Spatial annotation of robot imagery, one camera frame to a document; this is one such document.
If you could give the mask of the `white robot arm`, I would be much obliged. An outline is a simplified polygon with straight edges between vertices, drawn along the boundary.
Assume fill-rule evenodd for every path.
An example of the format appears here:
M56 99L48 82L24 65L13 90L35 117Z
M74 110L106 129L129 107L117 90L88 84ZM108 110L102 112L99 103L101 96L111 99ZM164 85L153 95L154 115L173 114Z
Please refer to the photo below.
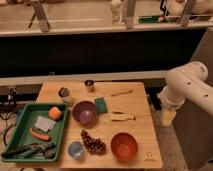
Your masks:
M162 107L162 125L170 126L178 109L188 99L213 116L213 87L205 80L207 67L199 61L175 67L166 73L166 85L157 95Z

